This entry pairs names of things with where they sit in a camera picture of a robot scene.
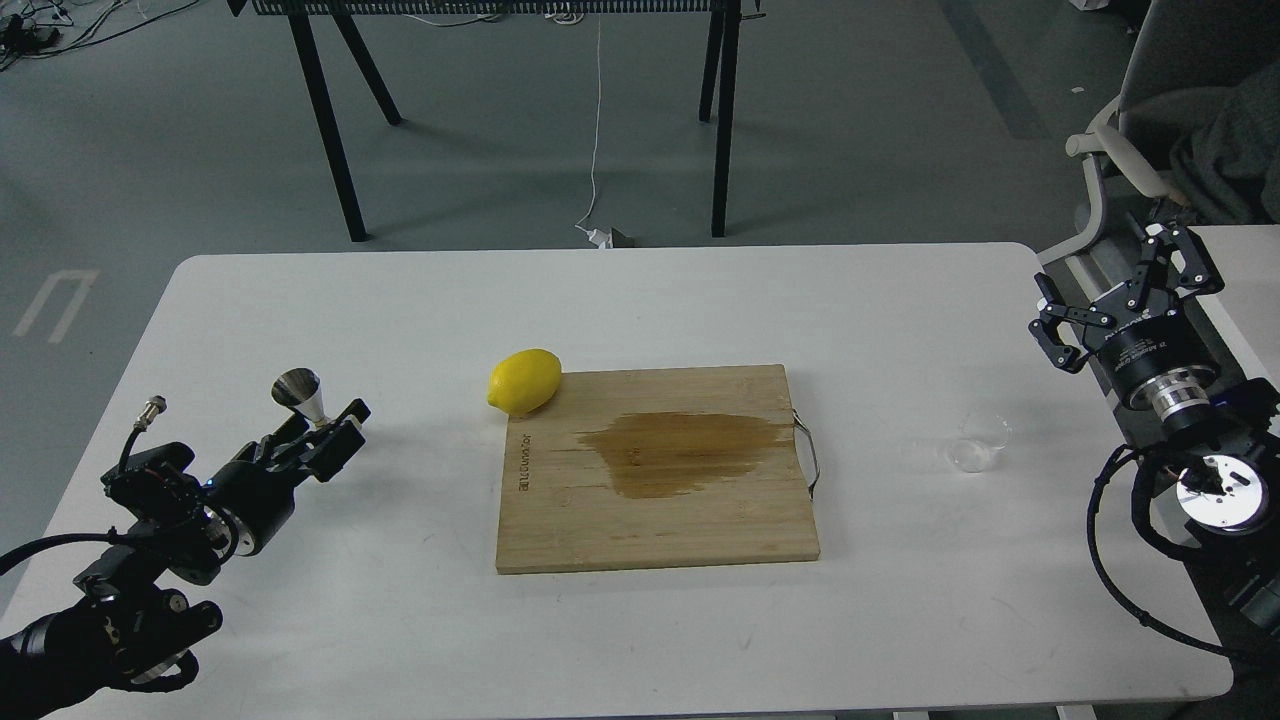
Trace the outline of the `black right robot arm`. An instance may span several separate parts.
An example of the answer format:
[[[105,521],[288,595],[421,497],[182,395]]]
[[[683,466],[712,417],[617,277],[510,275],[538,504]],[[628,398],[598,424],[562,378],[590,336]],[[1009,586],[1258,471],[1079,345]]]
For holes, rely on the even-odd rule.
[[[1176,223],[1140,229],[1132,275],[1084,307],[1065,304],[1039,273],[1042,306],[1028,329],[1059,370],[1096,361],[1132,411],[1151,411],[1161,438],[1121,445],[1096,477],[1085,515],[1091,561],[1103,587],[1142,626],[1196,650],[1260,667],[1277,666],[1277,389],[1253,378],[1217,395],[1221,374],[1188,319],[1188,299],[1222,291],[1203,240]],[[1106,571],[1096,519],[1114,475],[1135,464],[1130,518],[1161,555],[1234,578],[1228,605],[1263,630],[1254,650],[1199,641],[1143,610]]]

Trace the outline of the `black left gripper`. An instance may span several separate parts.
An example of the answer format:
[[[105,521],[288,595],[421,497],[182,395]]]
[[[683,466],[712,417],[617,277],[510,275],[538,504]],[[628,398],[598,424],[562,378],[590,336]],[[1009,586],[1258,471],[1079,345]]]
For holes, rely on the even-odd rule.
[[[260,553],[294,511],[294,489],[308,477],[329,482],[364,447],[362,424],[371,411],[362,398],[320,429],[300,414],[274,432],[250,441],[241,461],[224,465],[206,484],[212,505],[236,529],[236,553]]]

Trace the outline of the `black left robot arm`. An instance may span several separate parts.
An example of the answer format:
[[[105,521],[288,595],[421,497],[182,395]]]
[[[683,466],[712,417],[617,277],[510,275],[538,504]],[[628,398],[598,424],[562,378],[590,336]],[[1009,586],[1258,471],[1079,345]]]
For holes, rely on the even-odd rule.
[[[101,478],[106,497],[134,519],[127,530],[44,537],[3,556],[10,571],[60,546],[105,544],[76,577],[76,603],[3,639],[3,716],[41,719],[104,689],[166,693],[191,684],[193,648],[224,616],[211,601],[161,588],[160,577],[207,585],[232,557],[261,552],[294,511],[297,487],[330,480],[364,446],[370,414],[361,398],[329,420],[293,407],[209,480],[187,471],[195,457],[187,445],[136,451],[127,441]]]

